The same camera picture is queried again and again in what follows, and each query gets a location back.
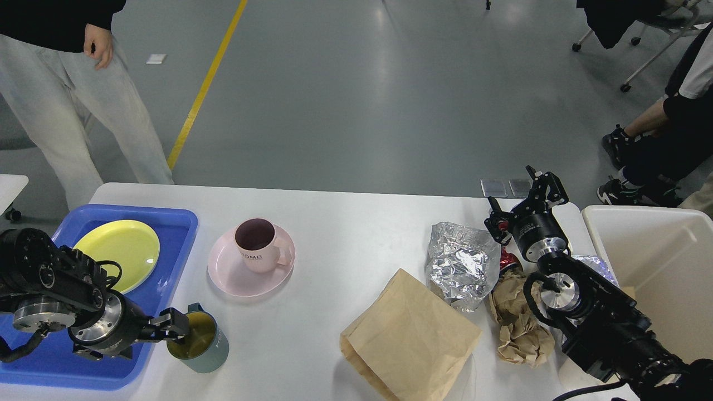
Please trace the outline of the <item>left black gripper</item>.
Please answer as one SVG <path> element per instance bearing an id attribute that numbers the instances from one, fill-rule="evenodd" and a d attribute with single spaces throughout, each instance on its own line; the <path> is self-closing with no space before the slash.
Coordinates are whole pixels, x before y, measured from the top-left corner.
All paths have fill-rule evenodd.
<path id="1" fill-rule="evenodd" d="M 158 317 L 146 315 L 125 295 L 110 290 L 104 314 L 89 327 L 68 329 L 73 353 L 86 359 L 133 358 L 133 344 L 146 327 L 147 341 L 183 341 L 189 334 L 189 319 L 169 307 Z"/>

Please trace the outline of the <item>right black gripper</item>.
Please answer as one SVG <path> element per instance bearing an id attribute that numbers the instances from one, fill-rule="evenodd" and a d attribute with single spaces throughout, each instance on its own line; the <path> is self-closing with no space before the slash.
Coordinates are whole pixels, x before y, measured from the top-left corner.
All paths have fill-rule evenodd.
<path id="1" fill-rule="evenodd" d="M 513 238 L 524 259 L 537 262 L 545 255 L 569 251 L 568 238 L 552 210 L 568 203 L 569 196 L 557 175 L 531 165 L 525 170 L 533 182 L 519 210 L 503 211 L 495 197 L 487 197 L 491 212 L 484 225 L 496 243 L 507 246 Z"/>

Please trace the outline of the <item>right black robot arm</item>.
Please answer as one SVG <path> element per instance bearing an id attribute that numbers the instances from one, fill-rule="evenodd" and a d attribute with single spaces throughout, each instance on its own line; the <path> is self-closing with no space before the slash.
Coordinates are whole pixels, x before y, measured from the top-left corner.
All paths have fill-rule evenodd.
<path id="1" fill-rule="evenodd" d="M 494 241 L 514 241 L 524 259 L 535 262 L 537 269 L 524 284 L 528 307 L 540 322 L 563 332 L 563 353 L 601 381 L 558 399 L 627 385 L 641 400 L 710 400 L 711 360 L 687 364 L 670 353 L 634 299 L 571 256 L 552 213 L 553 206 L 569 200 L 560 178 L 526 170 L 533 181 L 528 196 L 511 211 L 489 197 L 491 213 L 484 224 Z"/>

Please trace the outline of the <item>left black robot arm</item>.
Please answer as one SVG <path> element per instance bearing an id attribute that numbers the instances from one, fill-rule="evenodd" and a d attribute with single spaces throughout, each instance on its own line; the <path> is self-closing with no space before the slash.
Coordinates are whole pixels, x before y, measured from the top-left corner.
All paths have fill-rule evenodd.
<path id="1" fill-rule="evenodd" d="M 175 308 L 158 317 L 145 315 L 115 289 L 122 272 L 109 276 L 107 264 L 58 247 L 35 228 L 4 231 L 2 313 L 12 315 L 13 327 L 31 337 L 15 349 L 2 340 L 2 362 L 30 355 L 48 334 L 61 330 L 67 331 L 73 353 L 89 360 L 131 359 L 136 343 L 183 343 L 188 317 Z"/>

